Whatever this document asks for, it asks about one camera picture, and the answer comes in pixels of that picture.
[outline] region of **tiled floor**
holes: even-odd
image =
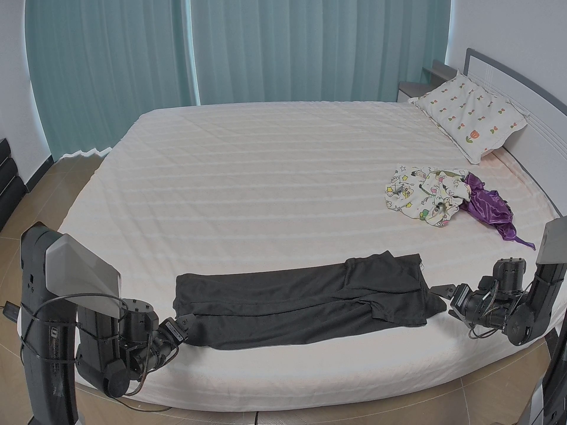
[[[44,222],[58,229],[76,196],[101,159],[63,159],[55,164],[26,195],[0,232],[0,304],[19,303],[22,273],[18,238],[32,223]],[[16,326],[0,317],[0,425],[25,424],[31,416],[23,368],[18,357]],[[352,405],[297,411],[207,413],[172,409],[141,413],[77,385],[79,410],[88,425],[195,425],[195,424],[352,424],[489,425],[518,420],[537,380],[549,363],[543,340],[492,365],[421,392]],[[125,400],[133,407],[159,408]]]

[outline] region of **bed headboard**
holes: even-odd
[[[567,105],[527,77],[470,48],[463,74],[528,114],[528,125],[514,132],[504,147],[557,211],[567,214]]]

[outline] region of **teal curtain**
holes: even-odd
[[[150,110],[195,105],[188,0],[26,0],[30,76],[54,159],[114,146]]]
[[[190,0],[201,103],[395,101],[444,61],[451,0]]]

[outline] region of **black pants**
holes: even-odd
[[[418,254],[389,251],[337,265],[177,277],[177,316],[194,313],[188,344],[222,350],[310,344],[397,326],[446,310],[429,293]]]

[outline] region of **floral pillowcase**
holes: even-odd
[[[433,119],[472,164],[478,164],[484,154],[500,148],[512,132],[527,125],[510,102],[460,73],[409,102]]]

